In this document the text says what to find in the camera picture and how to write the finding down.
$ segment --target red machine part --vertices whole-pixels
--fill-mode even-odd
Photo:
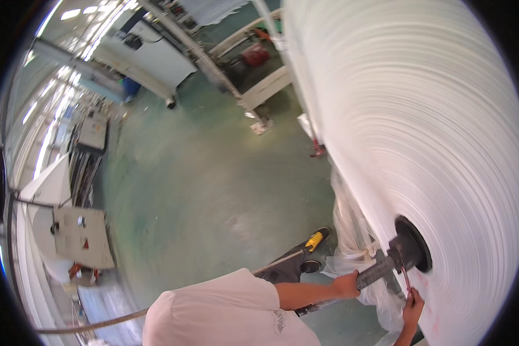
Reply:
[[[250,67],[263,65],[263,63],[270,58],[269,52],[261,43],[255,43],[249,46],[240,54],[240,56],[246,65]]]

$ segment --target white t-shirt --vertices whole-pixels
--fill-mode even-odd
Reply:
[[[163,292],[146,314],[143,346],[320,346],[275,286],[240,269]]]

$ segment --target cable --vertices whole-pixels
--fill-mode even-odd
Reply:
[[[140,37],[140,39],[142,40],[142,42],[145,42],[145,43],[158,43],[159,41],[162,40],[163,37],[160,37],[157,41],[148,41],[146,40],[145,38],[143,38],[142,36]]]

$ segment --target man's right hand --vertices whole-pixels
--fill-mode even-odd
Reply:
[[[407,295],[406,307],[403,309],[403,329],[394,343],[394,346],[409,346],[415,332],[417,331],[417,322],[423,312],[425,301],[419,295],[415,288],[411,288],[411,292]]]
[[[417,322],[421,317],[425,301],[422,300],[419,292],[415,288],[411,288],[411,292],[407,295],[406,307],[403,309],[403,327],[417,329]]]

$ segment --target clear plastic wrap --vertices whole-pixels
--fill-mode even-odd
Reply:
[[[332,217],[338,237],[338,248],[334,256],[326,258],[322,273],[337,277],[356,269],[361,272],[374,265],[374,256],[379,244],[336,168],[332,169],[331,185],[335,193]],[[358,300],[364,305],[376,305],[377,317],[382,328],[389,332],[402,330],[402,309],[405,301],[388,290],[384,279],[379,279],[362,289]],[[391,334],[393,333],[383,337],[377,346],[391,345],[396,341]]]

